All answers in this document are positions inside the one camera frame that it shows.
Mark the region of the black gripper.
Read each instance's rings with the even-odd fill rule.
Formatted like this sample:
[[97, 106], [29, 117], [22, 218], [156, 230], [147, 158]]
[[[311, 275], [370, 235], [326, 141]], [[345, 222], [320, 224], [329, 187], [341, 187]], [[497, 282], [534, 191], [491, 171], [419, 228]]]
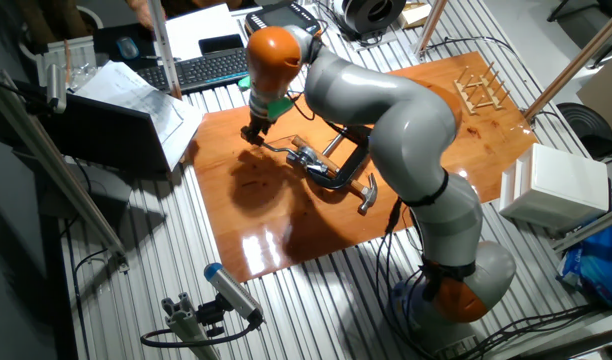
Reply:
[[269, 120], [267, 117], [263, 117], [251, 112], [249, 124], [240, 129], [241, 137], [246, 142], [252, 145], [260, 146], [260, 133], [263, 133], [264, 136], [267, 136], [273, 124], [274, 122]]

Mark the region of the person's hand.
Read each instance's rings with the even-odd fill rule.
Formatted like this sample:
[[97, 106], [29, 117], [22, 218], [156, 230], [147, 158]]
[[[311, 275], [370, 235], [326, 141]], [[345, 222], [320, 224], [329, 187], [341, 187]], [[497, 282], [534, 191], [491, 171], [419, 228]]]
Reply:
[[125, 0], [128, 7], [134, 12], [137, 21], [146, 29], [153, 29], [153, 22], [147, 0]]

